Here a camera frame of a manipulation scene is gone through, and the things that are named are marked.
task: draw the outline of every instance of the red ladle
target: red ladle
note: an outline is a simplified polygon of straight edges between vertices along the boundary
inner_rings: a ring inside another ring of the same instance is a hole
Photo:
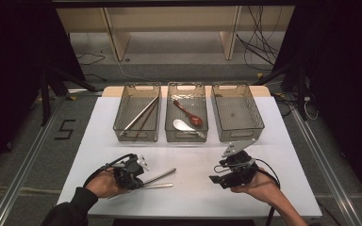
[[[173,104],[178,106],[178,108],[180,108],[181,110],[183,110],[185,113],[188,114],[190,123],[198,126],[204,124],[204,122],[199,116],[195,116],[194,114],[188,112],[187,109],[185,109],[177,100],[174,100]]]

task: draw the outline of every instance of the floor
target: floor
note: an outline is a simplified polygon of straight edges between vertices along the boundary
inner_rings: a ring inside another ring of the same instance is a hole
[[[248,40],[252,33],[239,34]],[[269,44],[279,49],[283,32],[265,33]],[[236,42],[232,60],[225,60],[220,37],[213,32],[135,33],[132,34],[123,61],[117,63],[106,34],[71,34],[87,82],[97,88],[121,85],[128,81],[257,81],[272,65]],[[273,93],[281,93],[282,76],[267,84]],[[69,89],[79,89],[66,83]],[[13,138],[11,151],[0,156],[0,221],[4,225],[39,225],[52,206],[67,178],[78,145],[96,99],[101,93],[72,92],[66,98],[51,94],[53,121],[41,127],[41,99],[30,108],[22,127]],[[362,225],[362,185],[313,105],[307,105],[312,119],[302,121],[293,109],[293,93],[281,93],[280,114],[304,168],[315,197],[324,210],[323,217],[308,219],[310,224]],[[71,139],[60,128],[73,130]],[[10,190],[17,193],[10,197]],[[111,225],[110,218],[90,218],[90,225]],[[264,225],[265,219],[255,219]],[[272,225],[285,225],[275,218]]]

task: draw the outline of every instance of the hand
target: hand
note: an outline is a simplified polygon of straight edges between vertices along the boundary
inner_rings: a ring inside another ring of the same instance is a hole
[[[235,193],[246,193],[255,199],[272,205],[272,201],[279,196],[284,196],[275,181],[263,173],[257,172],[254,179],[248,185],[231,187]]]
[[[278,211],[288,226],[307,225],[275,184],[275,181],[263,173],[258,172],[248,185],[231,187],[231,191],[235,193],[243,192],[257,200],[266,202]]]
[[[117,185],[113,176],[113,168],[104,170],[96,175],[86,185],[86,189],[93,192],[98,198],[107,198],[128,192],[127,189]]]

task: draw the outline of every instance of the black sleeve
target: black sleeve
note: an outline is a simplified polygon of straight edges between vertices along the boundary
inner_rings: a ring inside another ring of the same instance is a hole
[[[88,225],[88,211],[98,202],[98,197],[84,187],[78,187],[71,202],[55,206],[41,226]]]

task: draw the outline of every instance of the gray carpet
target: gray carpet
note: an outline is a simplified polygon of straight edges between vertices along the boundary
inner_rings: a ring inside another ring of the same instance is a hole
[[[249,70],[246,65],[126,65],[123,70],[127,74],[139,76],[148,80],[167,81],[212,81],[247,80],[256,81],[256,70]],[[87,76],[88,82],[98,88],[121,85],[135,79],[125,77],[116,65],[83,66],[85,73],[94,73],[105,77],[102,81],[94,76]],[[69,88],[77,88],[72,83],[66,83]],[[271,91],[279,91],[279,84],[269,86]],[[97,96],[76,96],[68,99],[60,107],[53,127],[45,140],[41,152],[29,173],[20,196],[11,209],[5,225],[39,225],[58,200],[58,193],[62,189],[67,174],[73,164],[77,149],[88,125],[91,112]],[[279,104],[280,112],[286,112],[286,107]],[[70,139],[57,140],[56,137],[66,137],[67,133],[59,132],[63,121],[68,129],[73,129]],[[318,200],[337,218],[342,225],[347,225],[344,216],[321,174],[319,166],[314,160],[298,124],[292,115],[284,118],[292,143],[304,168],[308,182]],[[338,145],[330,134],[326,124],[319,117],[315,121],[308,121],[327,159],[332,162],[333,170],[347,191],[349,197],[362,219],[362,185],[354,176],[349,164],[339,155]],[[41,129],[41,102],[37,101],[33,110],[29,112],[17,136],[12,141],[11,152],[0,156],[0,199],[5,187],[8,187],[20,168],[30,149],[34,138]],[[90,225],[110,225],[112,219],[90,218]],[[336,225],[330,215],[324,214],[320,219],[309,220],[309,223],[319,222],[321,225]],[[264,225],[265,219],[256,219],[256,225]],[[280,218],[275,218],[272,225],[285,225]]]

